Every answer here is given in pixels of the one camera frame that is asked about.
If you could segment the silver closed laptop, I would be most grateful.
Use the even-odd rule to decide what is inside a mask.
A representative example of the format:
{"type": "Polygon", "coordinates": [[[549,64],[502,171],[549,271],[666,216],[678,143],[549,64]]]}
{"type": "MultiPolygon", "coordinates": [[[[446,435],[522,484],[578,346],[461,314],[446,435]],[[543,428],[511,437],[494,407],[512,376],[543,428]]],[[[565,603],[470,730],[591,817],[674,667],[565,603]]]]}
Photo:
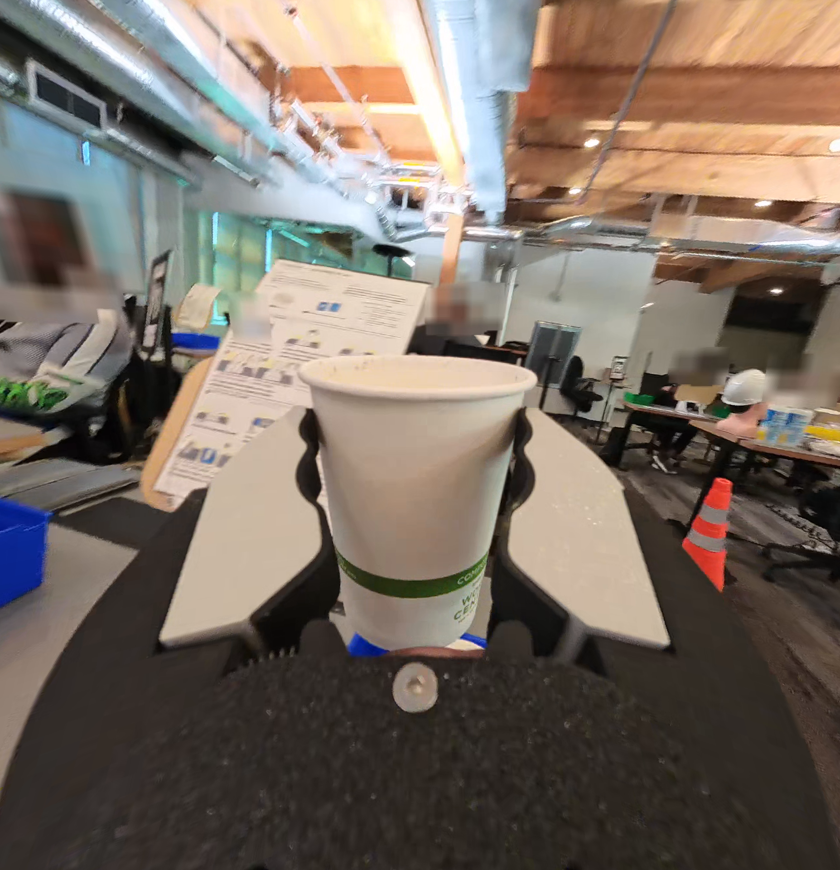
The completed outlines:
{"type": "Polygon", "coordinates": [[[70,459],[40,459],[0,465],[0,499],[44,512],[64,512],[133,490],[141,472],[120,464],[93,465],[70,459]]]}

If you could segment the white hard hat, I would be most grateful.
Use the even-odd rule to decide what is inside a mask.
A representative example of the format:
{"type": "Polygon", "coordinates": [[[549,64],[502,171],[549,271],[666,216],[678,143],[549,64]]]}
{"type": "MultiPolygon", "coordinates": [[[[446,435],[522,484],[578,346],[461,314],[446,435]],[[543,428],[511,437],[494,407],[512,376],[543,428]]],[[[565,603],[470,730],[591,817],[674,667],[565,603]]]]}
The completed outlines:
{"type": "Polygon", "coordinates": [[[757,368],[732,374],[726,381],[721,401],[734,411],[745,411],[762,404],[766,389],[766,374],[757,368]]]}

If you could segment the black office chair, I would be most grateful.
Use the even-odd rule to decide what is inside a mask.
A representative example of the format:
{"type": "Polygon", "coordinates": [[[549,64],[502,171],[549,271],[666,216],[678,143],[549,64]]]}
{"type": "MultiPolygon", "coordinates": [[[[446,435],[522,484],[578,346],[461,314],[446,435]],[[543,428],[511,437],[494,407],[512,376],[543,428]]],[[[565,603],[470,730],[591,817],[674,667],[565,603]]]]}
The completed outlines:
{"type": "Polygon", "coordinates": [[[577,419],[588,413],[594,405],[602,401],[602,396],[596,392],[597,381],[584,375],[584,362],[577,354],[573,355],[565,367],[565,372],[559,386],[559,394],[570,404],[571,417],[577,419]]]}

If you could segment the green banded white paper cup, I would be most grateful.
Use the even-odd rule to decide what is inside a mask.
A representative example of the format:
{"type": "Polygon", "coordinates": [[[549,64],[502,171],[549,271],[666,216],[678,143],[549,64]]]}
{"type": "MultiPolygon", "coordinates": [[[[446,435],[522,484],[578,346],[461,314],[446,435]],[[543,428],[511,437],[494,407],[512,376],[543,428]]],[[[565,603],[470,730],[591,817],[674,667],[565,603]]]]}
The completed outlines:
{"type": "Polygon", "coordinates": [[[385,651],[447,647],[470,627],[536,375],[418,355],[304,364],[340,599],[385,651]]]}

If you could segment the wooden table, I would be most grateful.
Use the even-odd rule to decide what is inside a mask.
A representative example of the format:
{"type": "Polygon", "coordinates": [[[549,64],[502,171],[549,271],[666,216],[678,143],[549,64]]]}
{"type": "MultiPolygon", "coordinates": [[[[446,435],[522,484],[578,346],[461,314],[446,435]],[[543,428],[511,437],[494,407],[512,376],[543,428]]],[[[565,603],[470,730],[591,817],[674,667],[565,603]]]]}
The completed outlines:
{"type": "Polygon", "coordinates": [[[663,406],[641,406],[626,399],[622,400],[622,407],[629,412],[623,427],[625,445],[627,445],[630,438],[634,424],[634,415],[636,413],[643,413],[654,417],[674,419],[677,421],[686,420],[689,422],[691,428],[707,435],[713,444],[719,446],[717,456],[711,463],[710,469],[705,476],[702,487],[697,495],[696,501],[694,502],[687,526],[690,526],[691,522],[699,513],[706,496],[710,492],[714,480],[727,473],[732,458],[738,451],[744,451],[750,455],[772,456],[774,458],[788,459],[840,470],[839,456],[823,454],[821,452],[807,450],[801,447],[780,446],[768,444],[762,440],[750,440],[745,437],[739,437],[730,432],[719,430],[720,420],[712,418],[706,414],[676,411],[673,408],[663,406]]]}

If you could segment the instruction sheet on board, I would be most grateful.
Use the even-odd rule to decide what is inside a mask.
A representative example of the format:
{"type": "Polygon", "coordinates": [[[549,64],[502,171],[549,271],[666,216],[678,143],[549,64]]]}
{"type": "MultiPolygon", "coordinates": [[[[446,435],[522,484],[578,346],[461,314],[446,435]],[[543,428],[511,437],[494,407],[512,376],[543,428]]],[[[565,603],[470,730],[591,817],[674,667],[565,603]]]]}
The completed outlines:
{"type": "Polygon", "coordinates": [[[192,412],[213,360],[213,357],[203,358],[185,374],[144,462],[139,481],[141,498],[145,504],[162,512],[172,512],[174,508],[170,497],[158,491],[155,486],[192,412]]]}

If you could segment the ceiling air vent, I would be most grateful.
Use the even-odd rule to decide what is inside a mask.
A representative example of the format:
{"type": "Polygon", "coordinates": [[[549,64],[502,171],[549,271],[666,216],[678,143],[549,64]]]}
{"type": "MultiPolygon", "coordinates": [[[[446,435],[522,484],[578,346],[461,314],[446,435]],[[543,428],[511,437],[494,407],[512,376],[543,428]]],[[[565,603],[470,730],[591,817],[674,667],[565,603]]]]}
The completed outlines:
{"type": "Polygon", "coordinates": [[[24,64],[29,102],[52,114],[78,121],[87,129],[108,126],[107,104],[36,60],[24,64]]]}

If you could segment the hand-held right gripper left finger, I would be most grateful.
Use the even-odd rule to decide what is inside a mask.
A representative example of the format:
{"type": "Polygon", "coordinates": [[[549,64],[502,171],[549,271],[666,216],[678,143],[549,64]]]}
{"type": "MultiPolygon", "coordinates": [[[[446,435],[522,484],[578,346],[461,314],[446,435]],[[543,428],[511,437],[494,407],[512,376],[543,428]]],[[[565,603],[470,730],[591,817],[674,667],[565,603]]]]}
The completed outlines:
{"type": "Polygon", "coordinates": [[[253,656],[296,656],[329,623],[340,594],[336,548],[320,503],[315,412],[294,408],[255,436],[209,483],[160,645],[239,642],[253,656]]]}

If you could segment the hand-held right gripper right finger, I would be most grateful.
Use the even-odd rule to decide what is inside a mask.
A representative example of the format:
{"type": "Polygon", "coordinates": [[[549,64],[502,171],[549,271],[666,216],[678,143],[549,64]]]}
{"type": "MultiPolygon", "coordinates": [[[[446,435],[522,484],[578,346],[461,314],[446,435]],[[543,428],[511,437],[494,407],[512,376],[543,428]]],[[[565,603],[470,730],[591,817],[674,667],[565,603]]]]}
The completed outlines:
{"type": "Polygon", "coordinates": [[[538,409],[517,416],[494,556],[493,627],[510,623],[536,658],[568,663],[597,638],[671,645],[622,484],[538,409]]]}

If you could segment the orange traffic cone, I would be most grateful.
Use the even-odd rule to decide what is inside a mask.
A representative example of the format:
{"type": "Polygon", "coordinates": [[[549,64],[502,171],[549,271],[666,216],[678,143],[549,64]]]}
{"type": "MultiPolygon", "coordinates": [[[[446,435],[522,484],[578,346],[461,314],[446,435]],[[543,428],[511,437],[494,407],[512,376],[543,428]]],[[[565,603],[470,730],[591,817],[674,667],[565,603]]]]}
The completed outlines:
{"type": "Polygon", "coordinates": [[[732,484],[717,477],[701,500],[682,543],[683,550],[722,593],[725,586],[727,536],[732,484]]]}

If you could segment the printed instruction sheet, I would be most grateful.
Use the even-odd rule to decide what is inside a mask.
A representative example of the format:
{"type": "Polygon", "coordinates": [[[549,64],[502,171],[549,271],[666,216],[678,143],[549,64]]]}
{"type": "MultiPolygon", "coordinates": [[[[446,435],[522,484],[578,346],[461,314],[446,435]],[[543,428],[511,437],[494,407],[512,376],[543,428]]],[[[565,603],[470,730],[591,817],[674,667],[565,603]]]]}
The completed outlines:
{"type": "Polygon", "coordinates": [[[406,352],[430,285],[278,260],[248,319],[230,328],[200,381],[152,483],[170,510],[210,480],[258,433],[294,407],[310,408],[303,365],[406,352]]]}

